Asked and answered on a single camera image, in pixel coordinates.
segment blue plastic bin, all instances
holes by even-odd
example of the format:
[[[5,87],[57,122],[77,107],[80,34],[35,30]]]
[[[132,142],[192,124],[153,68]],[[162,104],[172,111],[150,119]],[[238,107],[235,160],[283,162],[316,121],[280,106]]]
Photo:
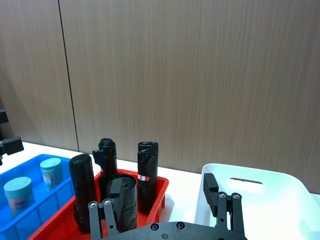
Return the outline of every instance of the blue plastic bin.
[[[50,158],[61,159],[63,181],[50,192],[42,177],[40,163]],[[74,195],[69,158],[41,154],[15,168],[0,174],[0,240],[25,240],[58,211]],[[10,212],[4,185],[18,178],[32,179],[34,204],[13,218]]]

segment white plastic basket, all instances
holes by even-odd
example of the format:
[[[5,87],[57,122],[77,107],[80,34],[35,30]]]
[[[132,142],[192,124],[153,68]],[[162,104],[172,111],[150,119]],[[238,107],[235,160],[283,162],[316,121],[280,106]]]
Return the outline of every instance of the white plastic basket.
[[[320,209],[302,182],[288,174],[248,167],[215,163],[203,167],[195,224],[216,224],[203,191],[205,173],[214,174],[219,191],[242,195],[248,240],[320,240]]]

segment light blue container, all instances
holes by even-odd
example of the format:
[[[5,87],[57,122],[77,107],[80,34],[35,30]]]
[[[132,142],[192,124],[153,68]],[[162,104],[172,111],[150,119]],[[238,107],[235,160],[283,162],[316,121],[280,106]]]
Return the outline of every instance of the light blue container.
[[[14,178],[5,184],[3,189],[14,218],[35,202],[32,180],[29,177]]]
[[[60,158],[49,158],[40,163],[45,189],[50,192],[63,180]]]

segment container lid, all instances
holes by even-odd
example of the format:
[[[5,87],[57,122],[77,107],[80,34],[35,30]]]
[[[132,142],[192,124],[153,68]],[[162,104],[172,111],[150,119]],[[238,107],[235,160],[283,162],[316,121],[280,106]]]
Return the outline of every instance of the container lid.
[[[61,159],[60,158],[49,158],[47,160],[44,160],[40,163],[40,167],[42,170],[45,171],[50,171],[56,168],[61,164]]]
[[[27,176],[17,177],[8,181],[3,188],[5,196],[9,199],[28,196],[32,193],[32,180]]]

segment cylindrical container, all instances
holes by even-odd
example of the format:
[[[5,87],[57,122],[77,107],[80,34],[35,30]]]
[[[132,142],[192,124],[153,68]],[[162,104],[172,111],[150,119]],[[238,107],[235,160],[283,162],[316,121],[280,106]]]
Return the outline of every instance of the cylindrical container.
[[[49,158],[40,163],[45,189],[50,192],[63,180],[62,164],[59,158]]]
[[[157,198],[158,143],[138,144],[138,209],[148,214]]]
[[[111,189],[111,185],[114,179],[122,178],[122,184],[124,187],[123,206],[120,213],[120,218],[117,224],[117,229],[120,233],[135,229],[137,227],[137,184],[136,179],[128,174],[116,174],[109,178],[107,184],[107,193]]]
[[[100,202],[106,199],[106,188],[109,176],[117,174],[116,144],[111,138],[102,138],[98,150],[92,151],[94,162],[101,167],[101,177],[98,180],[100,189]]]
[[[29,177],[14,178],[3,188],[14,218],[35,202],[32,180]]]
[[[94,172],[89,154],[80,154],[69,161],[74,189],[74,218],[82,234],[90,233],[88,204],[97,201]]]

